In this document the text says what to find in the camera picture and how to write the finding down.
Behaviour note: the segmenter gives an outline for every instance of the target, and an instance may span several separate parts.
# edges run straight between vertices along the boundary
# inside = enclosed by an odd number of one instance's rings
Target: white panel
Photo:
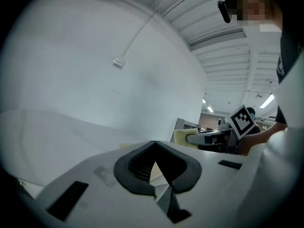
[[[33,2],[2,54],[1,110],[49,110],[158,140],[177,118],[197,123],[206,75],[179,35],[156,15],[130,45],[152,14],[132,0]]]
[[[6,172],[40,186],[91,156],[140,143],[123,131],[37,110],[0,114],[1,164]]]

